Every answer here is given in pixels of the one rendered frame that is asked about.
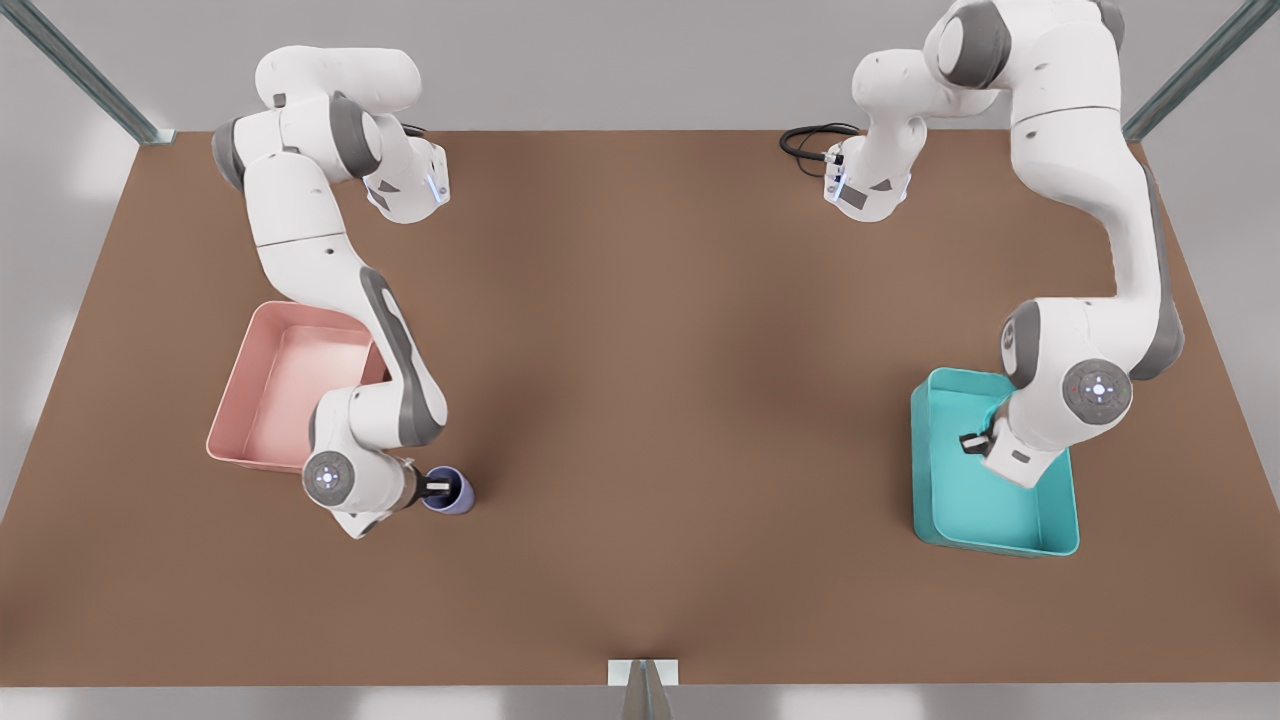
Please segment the purple cup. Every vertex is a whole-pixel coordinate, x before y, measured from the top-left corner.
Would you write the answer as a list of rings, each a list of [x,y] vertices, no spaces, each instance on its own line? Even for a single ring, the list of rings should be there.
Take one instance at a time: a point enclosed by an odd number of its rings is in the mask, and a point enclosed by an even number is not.
[[[474,487],[458,469],[453,466],[436,466],[424,474],[429,483],[449,483],[448,493],[429,493],[420,502],[434,512],[445,515],[466,514],[475,503]]]

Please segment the teal box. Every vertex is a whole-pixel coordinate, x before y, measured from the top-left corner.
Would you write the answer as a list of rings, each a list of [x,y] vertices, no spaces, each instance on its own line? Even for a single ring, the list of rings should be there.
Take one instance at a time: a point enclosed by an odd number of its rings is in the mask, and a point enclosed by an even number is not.
[[[1011,392],[1004,375],[946,366],[911,392],[913,525],[925,543],[1018,557],[1076,552],[1080,532],[1069,452],[1028,489],[989,471],[959,442]]]

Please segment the pink box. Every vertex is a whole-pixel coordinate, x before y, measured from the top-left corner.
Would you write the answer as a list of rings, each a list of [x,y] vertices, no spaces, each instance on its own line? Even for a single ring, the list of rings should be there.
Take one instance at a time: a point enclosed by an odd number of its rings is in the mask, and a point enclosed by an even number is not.
[[[383,382],[367,329],[321,307],[260,305],[241,343],[206,439],[218,461],[297,474],[310,454],[308,419],[330,389]]]

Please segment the silver frame post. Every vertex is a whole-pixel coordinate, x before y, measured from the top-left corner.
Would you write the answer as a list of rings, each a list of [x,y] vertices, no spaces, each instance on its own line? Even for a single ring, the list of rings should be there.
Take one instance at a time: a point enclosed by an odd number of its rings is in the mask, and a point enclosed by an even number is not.
[[[177,132],[156,127],[32,0],[0,0],[0,15],[138,145],[161,146],[174,142]]]
[[[1280,0],[1242,0],[1235,12],[1129,117],[1125,141],[1139,143],[1280,12]]]
[[[675,720],[668,688],[678,684],[676,659],[611,659],[609,687],[623,688],[620,720]]]

